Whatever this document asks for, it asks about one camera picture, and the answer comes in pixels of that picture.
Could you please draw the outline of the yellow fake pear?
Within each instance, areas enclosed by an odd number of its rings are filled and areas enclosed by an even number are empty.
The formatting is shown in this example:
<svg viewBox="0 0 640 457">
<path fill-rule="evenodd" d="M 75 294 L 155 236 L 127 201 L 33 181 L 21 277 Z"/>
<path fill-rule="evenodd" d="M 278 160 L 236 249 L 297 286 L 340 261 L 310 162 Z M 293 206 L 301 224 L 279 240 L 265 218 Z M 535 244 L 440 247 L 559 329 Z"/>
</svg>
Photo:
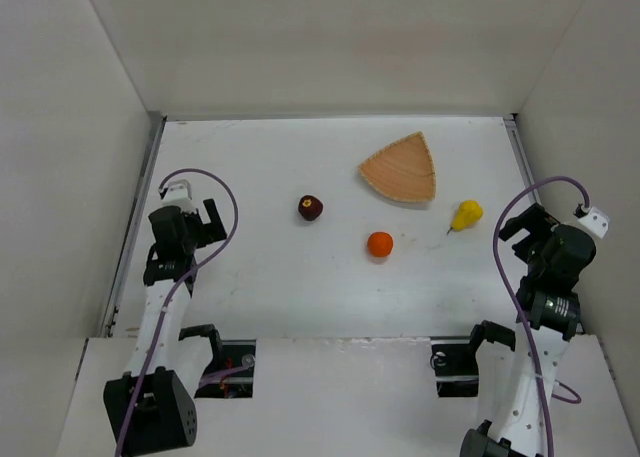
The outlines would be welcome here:
<svg viewBox="0 0 640 457">
<path fill-rule="evenodd" d="M 477 201 L 466 200 L 461 202 L 454 213 L 447 234 L 460 232 L 473 227 L 483 215 L 483 208 Z"/>
</svg>

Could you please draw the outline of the dark red fake apple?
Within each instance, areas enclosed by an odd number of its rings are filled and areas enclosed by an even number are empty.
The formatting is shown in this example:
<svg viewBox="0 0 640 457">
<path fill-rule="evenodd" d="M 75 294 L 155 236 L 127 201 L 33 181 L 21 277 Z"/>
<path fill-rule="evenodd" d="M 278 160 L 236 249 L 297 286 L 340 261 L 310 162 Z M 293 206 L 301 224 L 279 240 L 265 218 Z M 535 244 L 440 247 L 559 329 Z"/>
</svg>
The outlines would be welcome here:
<svg viewBox="0 0 640 457">
<path fill-rule="evenodd" d="M 304 195 L 297 207 L 299 215 L 307 222 L 315 221 L 323 212 L 323 203 L 315 196 Z"/>
</svg>

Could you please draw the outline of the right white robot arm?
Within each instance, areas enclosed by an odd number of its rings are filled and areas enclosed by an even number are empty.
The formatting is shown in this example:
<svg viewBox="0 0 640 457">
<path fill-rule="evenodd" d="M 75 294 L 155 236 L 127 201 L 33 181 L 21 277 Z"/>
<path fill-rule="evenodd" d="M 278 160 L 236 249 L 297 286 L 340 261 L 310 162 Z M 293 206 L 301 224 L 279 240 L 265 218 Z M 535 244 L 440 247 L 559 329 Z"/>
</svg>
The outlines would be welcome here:
<svg viewBox="0 0 640 457">
<path fill-rule="evenodd" d="M 472 331 L 483 421 L 467 431 L 463 456 L 547 456 L 553 444 L 550 401 L 559 363 L 581 320 L 574 288 L 596 246 L 585 231 L 562 224 L 534 203 L 500 228 L 527 266 L 515 293 L 521 313 L 514 329 L 483 321 Z"/>
</svg>

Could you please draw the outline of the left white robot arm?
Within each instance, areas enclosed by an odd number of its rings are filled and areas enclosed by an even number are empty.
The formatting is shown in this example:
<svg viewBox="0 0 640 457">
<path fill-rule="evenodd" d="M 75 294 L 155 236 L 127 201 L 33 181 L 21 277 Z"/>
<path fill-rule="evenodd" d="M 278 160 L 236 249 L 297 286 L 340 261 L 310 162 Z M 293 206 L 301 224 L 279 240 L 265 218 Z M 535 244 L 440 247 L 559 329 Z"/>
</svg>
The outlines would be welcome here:
<svg viewBox="0 0 640 457">
<path fill-rule="evenodd" d="M 212 324 L 182 325 L 191 302 L 197 250 L 228 234 L 213 200 L 204 222 L 192 205 L 163 204 L 149 216 L 154 242 L 145 261 L 146 300 L 134 352 L 122 376 L 106 382 L 103 402 L 116 455 L 145 456 L 190 447 L 197 435 L 194 397 L 221 351 Z"/>
</svg>

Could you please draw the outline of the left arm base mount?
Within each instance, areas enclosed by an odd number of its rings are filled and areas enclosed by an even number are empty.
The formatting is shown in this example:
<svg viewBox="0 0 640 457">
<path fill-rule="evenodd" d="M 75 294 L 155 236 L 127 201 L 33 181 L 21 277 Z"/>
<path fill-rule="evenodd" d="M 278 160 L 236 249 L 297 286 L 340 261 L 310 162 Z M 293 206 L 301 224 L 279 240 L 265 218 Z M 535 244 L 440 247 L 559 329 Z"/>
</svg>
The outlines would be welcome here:
<svg viewBox="0 0 640 457">
<path fill-rule="evenodd" d="M 212 381 L 196 391 L 200 399 L 245 399 L 253 397 L 256 340 L 225 340 L 222 350 L 205 368 L 203 377 Z"/>
</svg>

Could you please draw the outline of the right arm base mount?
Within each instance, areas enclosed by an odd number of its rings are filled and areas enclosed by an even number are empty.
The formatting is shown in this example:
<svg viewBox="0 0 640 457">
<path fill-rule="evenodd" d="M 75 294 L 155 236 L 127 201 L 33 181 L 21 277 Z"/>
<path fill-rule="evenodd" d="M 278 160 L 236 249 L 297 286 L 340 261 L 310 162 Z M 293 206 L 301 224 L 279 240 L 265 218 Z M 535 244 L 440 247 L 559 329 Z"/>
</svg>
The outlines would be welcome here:
<svg viewBox="0 0 640 457">
<path fill-rule="evenodd" d="M 435 337 L 430 340 L 430 366 L 439 398 L 476 398 L 479 371 L 468 337 Z"/>
</svg>

